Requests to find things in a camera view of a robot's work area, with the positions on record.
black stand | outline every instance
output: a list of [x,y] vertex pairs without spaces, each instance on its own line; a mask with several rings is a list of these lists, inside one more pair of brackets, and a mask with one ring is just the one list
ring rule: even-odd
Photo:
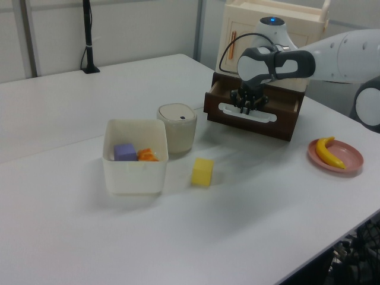
[[91,16],[91,6],[90,0],[83,0],[83,14],[84,14],[84,32],[85,32],[85,48],[87,52],[87,67],[82,70],[86,74],[100,72],[98,67],[94,65],[93,58],[93,41],[91,37],[91,25],[92,25],[92,16]]

yellow cube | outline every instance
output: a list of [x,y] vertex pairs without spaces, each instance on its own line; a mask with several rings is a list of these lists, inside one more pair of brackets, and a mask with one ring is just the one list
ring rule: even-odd
[[197,157],[192,168],[191,183],[202,186],[210,186],[213,167],[214,160],[201,159]]

black cable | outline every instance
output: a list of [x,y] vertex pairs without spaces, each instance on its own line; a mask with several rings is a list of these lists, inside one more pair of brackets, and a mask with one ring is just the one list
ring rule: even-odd
[[360,263],[359,262],[356,264],[356,268],[357,268],[357,280],[358,280],[358,282],[360,282],[362,279],[362,270],[360,269]]
[[371,266],[372,274],[373,274],[373,277],[374,277],[374,284],[377,284],[377,280],[378,280],[378,273],[377,273],[377,271],[378,271],[378,258],[379,258],[379,256],[378,256],[378,249],[377,249],[377,243],[376,243],[376,240],[373,238],[373,236],[372,236],[372,234],[371,234],[371,229],[368,228],[368,223],[365,223],[365,227],[366,227],[366,230],[367,230],[367,232],[368,232],[368,235],[369,235],[371,241],[373,241],[373,243],[374,243],[374,247],[375,247],[375,249],[376,249],[375,269],[373,269],[373,262],[372,262],[372,260],[370,261],[370,266]]
[[379,239],[380,238],[380,224],[379,222],[373,224],[373,226],[375,227],[376,231],[378,232],[378,235],[375,237],[375,239]]
[[229,45],[224,50],[223,55],[221,56],[221,59],[220,59],[220,62],[219,62],[219,69],[220,69],[220,71],[223,71],[223,72],[226,72],[226,73],[231,73],[231,74],[238,74],[237,72],[233,72],[233,71],[228,71],[228,70],[222,69],[221,68],[221,63],[223,62],[223,58],[226,55],[226,53],[227,53],[228,49],[230,48],[230,46],[233,45],[237,40],[241,39],[242,37],[246,37],[246,36],[260,36],[260,37],[263,37],[263,38],[267,39],[268,42],[270,42],[271,45],[274,45],[274,43],[271,41],[271,39],[269,37],[267,37],[266,35],[264,35],[264,34],[259,34],[259,33],[242,34],[241,36],[235,38],[235,40],[233,40],[232,42],[230,42]]
[[[359,258],[359,262],[360,262],[360,260],[363,261],[363,262],[367,261],[368,264],[369,264],[369,266],[370,266],[370,269],[372,271],[373,270],[372,260],[371,260],[371,257],[368,255],[368,252],[367,252],[367,250],[365,248],[365,244],[367,242],[367,240],[364,237],[365,233],[366,232],[364,231],[363,226],[361,226],[361,227],[358,228],[358,230],[357,230],[357,237],[360,240],[361,253],[362,253],[363,258],[364,258],[362,260]],[[360,278],[358,278],[358,284],[361,283],[361,278],[362,278],[362,276],[360,276]]]
[[[92,30],[93,29],[93,12],[91,10],[91,3],[88,3],[88,6],[90,7],[90,30]],[[84,48],[84,51],[82,54],[80,70],[82,70],[83,59],[86,52],[87,52],[87,47]]]

white wall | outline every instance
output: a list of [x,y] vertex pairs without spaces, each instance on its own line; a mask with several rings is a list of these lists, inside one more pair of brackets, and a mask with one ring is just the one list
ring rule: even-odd
[[[91,0],[94,63],[175,53],[193,57],[198,0]],[[85,46],[82,0],[30,0],[37,73],[78,70]]]
[[31,76],[18,8],[12,0],[0,1],[0,83]]
[[[278,0],[291,4],[322,8],[324,0]],[[199,61],[216,68],[223,10],[226,0],[204,0],[202,9]],[[378,0],[332,0],[329,26],[324,37],[356,29],[380,29]],[[311,81],[306,95],[344,115],[349,116],[358,84],[334,84]]]

purple cube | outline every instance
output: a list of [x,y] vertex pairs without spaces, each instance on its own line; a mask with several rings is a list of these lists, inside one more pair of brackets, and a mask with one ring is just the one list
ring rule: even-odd
[[113,156],[116,162],[136,162],[137,153],[132,144],[118,144],[113,146]]

